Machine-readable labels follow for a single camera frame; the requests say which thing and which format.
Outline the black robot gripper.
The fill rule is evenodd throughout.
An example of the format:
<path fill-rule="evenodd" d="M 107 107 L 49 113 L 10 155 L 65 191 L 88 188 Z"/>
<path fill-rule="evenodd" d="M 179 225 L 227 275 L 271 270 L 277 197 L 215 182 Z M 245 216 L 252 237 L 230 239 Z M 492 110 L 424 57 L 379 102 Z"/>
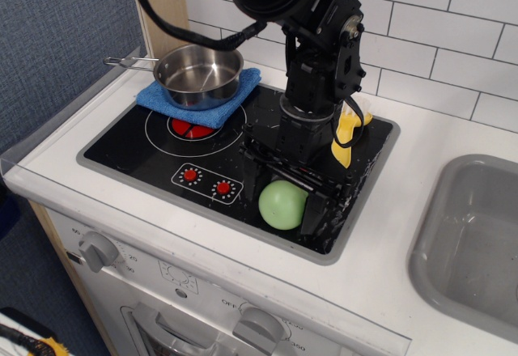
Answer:
<path fill-rule="evenodd" d="M 282 110 L 276 127 L 243 127 L 245 197 L 256 201 L 274 174 L 309 192 L 300 235 L 319 234 L 322 220 L 331 222 L 333 231 L 344 224 L 340 203 L 350 194 L 353 179 L 331 154 L 337 120 L 337 111 L 309 119 L 293 117 Z"/>

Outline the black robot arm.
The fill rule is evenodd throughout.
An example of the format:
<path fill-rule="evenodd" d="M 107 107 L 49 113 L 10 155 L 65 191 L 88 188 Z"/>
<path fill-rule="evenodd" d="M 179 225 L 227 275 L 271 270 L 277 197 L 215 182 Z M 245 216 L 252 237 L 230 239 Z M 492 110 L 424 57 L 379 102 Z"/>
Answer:
<path fill-rule="evenodd" d="M 354 101 L 364 78 L 359 46 L 363 13 L 359 0 L 232 0 L 253 25 L 235 43 L 276 23 L 286 37 L 287 85 L 279 100 L 277 128 L 246 126 L 244 186 L 261 197 L 266 181 L 277 173 L 308 193 L 299 222 L 311 235 L 331 206 L 339 202 L 345 181 L 334 157 L 350 165 L 351 148 L 370 121 Z"/>

